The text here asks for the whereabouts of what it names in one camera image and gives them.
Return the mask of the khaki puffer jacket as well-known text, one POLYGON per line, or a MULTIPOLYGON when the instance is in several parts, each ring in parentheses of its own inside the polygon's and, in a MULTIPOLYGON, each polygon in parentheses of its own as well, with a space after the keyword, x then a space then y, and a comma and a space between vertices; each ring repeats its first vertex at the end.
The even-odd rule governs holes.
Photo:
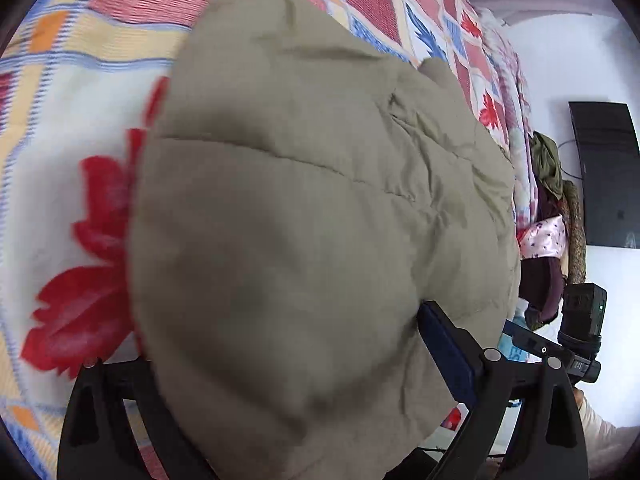
POLYGON ((440 58, 308 0, 210 0, 138 168, 129 290, 158 388, 224 479, 379 479, 454 400, 416 330, 483 346, 518 296, 508 156, 440 58))

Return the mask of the dark maroon garment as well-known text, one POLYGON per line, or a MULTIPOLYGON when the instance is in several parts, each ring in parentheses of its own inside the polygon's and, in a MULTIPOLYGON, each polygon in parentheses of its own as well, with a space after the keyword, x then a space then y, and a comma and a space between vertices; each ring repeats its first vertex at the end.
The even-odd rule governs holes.
POLYGON ((527 327, 539 330, 558 316, 565 281, 558 258, 523 259, 518 298, 528 303, 525 310, 527 327))

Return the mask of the pink satin garment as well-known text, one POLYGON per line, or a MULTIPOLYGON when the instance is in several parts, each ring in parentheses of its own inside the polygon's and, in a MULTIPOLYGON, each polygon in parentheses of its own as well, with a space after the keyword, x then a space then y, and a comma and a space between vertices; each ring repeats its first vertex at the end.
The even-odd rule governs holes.
POLYGON ((534 222, 518 236, 522 259, 561 258, 566 251, 566 229, 560 214, 534 222))

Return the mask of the olive green crumpled garment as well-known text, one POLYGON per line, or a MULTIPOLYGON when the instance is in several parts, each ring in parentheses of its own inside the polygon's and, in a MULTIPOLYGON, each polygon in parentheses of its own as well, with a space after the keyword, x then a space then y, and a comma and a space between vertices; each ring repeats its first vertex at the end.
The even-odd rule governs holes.
POLYGON ((563 196, 562 166, 556 143, 535 131, 530 144, 530 157, 537 181, 557 200, 563 196))

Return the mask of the pink floral folded blanket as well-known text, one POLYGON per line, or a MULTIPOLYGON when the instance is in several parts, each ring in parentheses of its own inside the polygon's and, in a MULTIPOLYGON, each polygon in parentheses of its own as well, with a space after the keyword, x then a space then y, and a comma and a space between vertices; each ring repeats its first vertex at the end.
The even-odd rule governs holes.
POLYGON ((521 232, 535 222, 538 208, 537 183, 530 156, 533 129, 530 125, 527 81, 520 58, 506 36, 503 21, 485 8, 479 8, 477 15, 485 53, 498 76, 515 177, 513 203, 516 229, 521 232))

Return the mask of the leaf patterned patchwork quilt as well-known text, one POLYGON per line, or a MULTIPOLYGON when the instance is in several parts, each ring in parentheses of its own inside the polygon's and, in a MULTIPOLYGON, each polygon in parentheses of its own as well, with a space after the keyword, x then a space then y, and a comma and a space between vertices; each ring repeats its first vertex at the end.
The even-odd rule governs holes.
MULTIPOLYGON (((502 148, 504 101, 472 0, 310 0, 356 37, 419 64, 446 60, 502 148)), ((66 301, 122 265, 122 222, 98 196, 122 183, 128 138, 208 0, 30 0, 1 45, 1 419, 39 478, 58 464, 73 388, 66 301)))

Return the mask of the black monitor on wall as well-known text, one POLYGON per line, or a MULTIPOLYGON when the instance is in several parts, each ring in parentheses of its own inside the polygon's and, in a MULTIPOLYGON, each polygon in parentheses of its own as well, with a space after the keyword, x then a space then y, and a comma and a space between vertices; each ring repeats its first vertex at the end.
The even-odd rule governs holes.
POLYGON ((628 106, 571 102, 584 192, 586 241, 639 247, 639 144, 628 106))

